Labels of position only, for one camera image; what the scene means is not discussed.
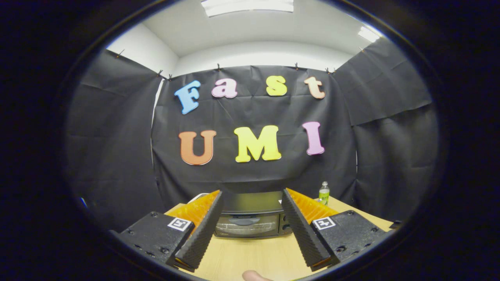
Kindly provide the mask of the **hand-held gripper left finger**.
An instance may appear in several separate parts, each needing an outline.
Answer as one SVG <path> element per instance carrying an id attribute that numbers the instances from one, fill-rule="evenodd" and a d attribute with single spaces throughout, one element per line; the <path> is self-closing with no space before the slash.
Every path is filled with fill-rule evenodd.
<path id="1" fill-rule="evenodd" d="M 207 251 L 222 209 L 223 193 L 216 190 L 167 215 L 150 212 L 117 237 L 154 263 L 194 272 Z"/>

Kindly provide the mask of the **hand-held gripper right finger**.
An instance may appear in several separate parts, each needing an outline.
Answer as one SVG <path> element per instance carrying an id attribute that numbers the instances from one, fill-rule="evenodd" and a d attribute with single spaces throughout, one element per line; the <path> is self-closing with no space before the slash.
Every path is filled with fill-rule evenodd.
<path id="1" fill-rule="evenodd" d="M 392 234 L 355 210 L 338 212 L 288 188 L 281 205 L 312 271 L 351 260 Z"/>

